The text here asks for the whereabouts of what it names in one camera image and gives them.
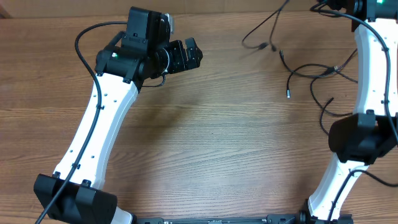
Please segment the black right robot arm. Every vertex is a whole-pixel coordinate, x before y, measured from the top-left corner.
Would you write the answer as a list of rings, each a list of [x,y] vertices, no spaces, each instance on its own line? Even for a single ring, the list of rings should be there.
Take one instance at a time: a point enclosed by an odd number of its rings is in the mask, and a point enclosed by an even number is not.
[[[331,161],[297,223],[352,223],[341,207],[376,159],[397,146],[397,1],[319,1],[310,9],[351,20],[358,51],[353,114],[332,124]]]

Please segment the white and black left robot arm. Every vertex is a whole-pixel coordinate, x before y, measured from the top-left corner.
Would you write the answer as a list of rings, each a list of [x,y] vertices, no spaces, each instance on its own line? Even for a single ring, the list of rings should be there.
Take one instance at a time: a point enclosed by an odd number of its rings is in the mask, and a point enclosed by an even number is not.
[[[49,217],[65,223],[136,223],[103,191],[109,157],[123,119],[144,80],[198,68],[203,53],[195,39],[156,43],[143,52],[114,38],[96,58],[93,90],[75,137],[51,176],[40,174],[34,193]]]

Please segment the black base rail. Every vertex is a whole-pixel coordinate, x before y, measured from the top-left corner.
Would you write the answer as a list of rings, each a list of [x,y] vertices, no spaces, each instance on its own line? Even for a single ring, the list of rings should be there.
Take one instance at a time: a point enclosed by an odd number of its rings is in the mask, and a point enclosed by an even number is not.
[[[138,218],[136,224],[353,224],[351,215],[342,215],[338,220],[319,220],[305,212],[299,214],[270,214],[266,217],[235,218]]]

